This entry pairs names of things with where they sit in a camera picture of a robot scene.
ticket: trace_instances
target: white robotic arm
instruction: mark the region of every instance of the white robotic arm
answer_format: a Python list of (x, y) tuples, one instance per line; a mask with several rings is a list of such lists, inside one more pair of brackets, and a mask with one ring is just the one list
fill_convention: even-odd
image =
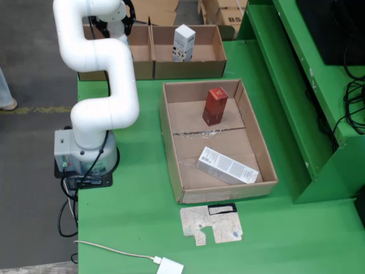
[(110, 97), (83, 100), (71, 111), (77, 144), (86, 149), (98, 148), (107, 130), (126, 128), (136, 121), (139, 102), (128, 46), (113, 38), (86, 40), (82, 18), (97, 15), (109, 19), (108, 15), (118, 14), (117, 10), (125, 13), (125, 4), (121, 0), (54, 0), (53, 9), (66, 65), (78, 72), (106, 70), (109, 75)]
[[(129, 127), (139, 116), (133, 57), (121, 23), (126, 8), (122, 0), (54, 0), (53, 10), (66, 65), (78, 72), (104, 70), (109, 75), (111, 96), (80, 101), (71, 111), (73, 129), (55, 133), (60, 171), (85, 174), (99, 153), (106, 131)], [(82, 18), (92, 15), (110, 22), (108, 29), (117, 39), (86, 40)], [(107, 173), (116, 159), (115, 137), (110, 132), (104, 153), (90, 174)]]

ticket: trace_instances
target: white product box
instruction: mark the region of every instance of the white product box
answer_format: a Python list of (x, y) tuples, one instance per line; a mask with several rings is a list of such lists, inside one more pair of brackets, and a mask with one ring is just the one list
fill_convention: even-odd
[(190, 61), (193, 56), (195, 31), (186, 25), (175, 30), (173, 39), (172, 59), (174, 62)]
[(252, 184), (258, 171), (205, 147), (196, 168), (228, 184)]

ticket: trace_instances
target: concrete floor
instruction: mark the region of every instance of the concrete floor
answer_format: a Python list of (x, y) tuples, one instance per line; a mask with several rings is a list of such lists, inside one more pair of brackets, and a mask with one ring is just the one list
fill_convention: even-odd
[[(202, 24), (197, 0), (180, 0), (176, 25)], [(0, 111), (0, 269), (69, 261), (74, 239), (58, 235), (65, 196), (53, 177), (54, 131), (70, 125), (76, 73), (60, 58), (51, 0), (0, 0), (0, 66), (19, 109)], [(69, 211), (65, 233), (75, 225)], [(75, 273), (70, 264), (0, 273)]]

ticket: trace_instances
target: red product box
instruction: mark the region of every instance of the red product box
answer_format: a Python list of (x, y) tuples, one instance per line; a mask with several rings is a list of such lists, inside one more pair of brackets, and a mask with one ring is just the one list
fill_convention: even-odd
[(203, 119), (207, 125), (211, 126), (221, 122), (227, 99), (228, 95), (223, 88), (209, 90), (203, 112)]

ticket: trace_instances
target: jeans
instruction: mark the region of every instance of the jeans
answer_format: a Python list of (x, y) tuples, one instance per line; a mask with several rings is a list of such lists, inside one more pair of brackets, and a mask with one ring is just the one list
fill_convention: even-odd
[(13, 103), (9, 87), (0, 68), (0, 107), (6, 107)]

